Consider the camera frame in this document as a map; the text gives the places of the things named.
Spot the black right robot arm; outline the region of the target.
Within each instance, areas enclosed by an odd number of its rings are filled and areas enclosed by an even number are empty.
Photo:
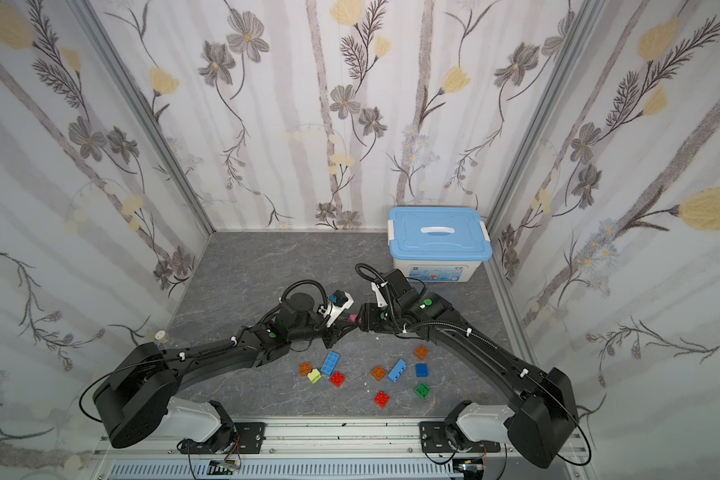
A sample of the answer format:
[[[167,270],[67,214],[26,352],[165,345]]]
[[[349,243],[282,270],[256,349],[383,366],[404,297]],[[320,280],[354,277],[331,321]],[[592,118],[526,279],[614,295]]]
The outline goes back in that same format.
[[[374,303],[357,317],[363,331],[414,337],[450,351],[505,399],[509,415],[495,422],[505,442],[539,468],[560,457],[571,434],[581,431],[569,377],[557,368],[544,371],[491,340],[451,302],[426,289],[418,291],[400,270],[381,273],[366,263],[356,273],[372,285]]]

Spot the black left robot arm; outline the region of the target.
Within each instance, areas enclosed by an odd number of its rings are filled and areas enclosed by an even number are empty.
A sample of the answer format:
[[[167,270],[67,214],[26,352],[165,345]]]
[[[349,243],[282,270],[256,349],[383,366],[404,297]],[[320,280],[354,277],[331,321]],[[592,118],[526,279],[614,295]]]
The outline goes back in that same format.
[[[181,390],[235,370],[272,363],[292,344],[322,339],[331,344],[336,322],[354,304],[342,290],[329,295],[314,280],[287,287],[279,304],[236,334],[194,347],[165,349],[145,343],[94,382],[92,401],[110,445],[123,449],[148,438],[168,415]]]

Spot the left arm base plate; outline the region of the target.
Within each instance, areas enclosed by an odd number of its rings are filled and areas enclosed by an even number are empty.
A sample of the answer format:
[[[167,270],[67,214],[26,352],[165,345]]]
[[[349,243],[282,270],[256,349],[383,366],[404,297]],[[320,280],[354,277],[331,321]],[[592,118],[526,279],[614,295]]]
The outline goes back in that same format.
[[[265,439],[265,422],[242,422],[222,424],[205,441],[181,440],[177,449],[181,454],[259,454]]]

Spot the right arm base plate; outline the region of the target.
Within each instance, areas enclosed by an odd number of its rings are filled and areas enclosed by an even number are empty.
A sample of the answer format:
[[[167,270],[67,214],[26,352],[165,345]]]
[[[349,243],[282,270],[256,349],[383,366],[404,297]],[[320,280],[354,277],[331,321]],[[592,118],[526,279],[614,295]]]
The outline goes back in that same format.
[[[471,441],[455,426],[444,421],[422,421],[418,424],[421,449],[426,454],[499,453],[503,447],[496,442]]]

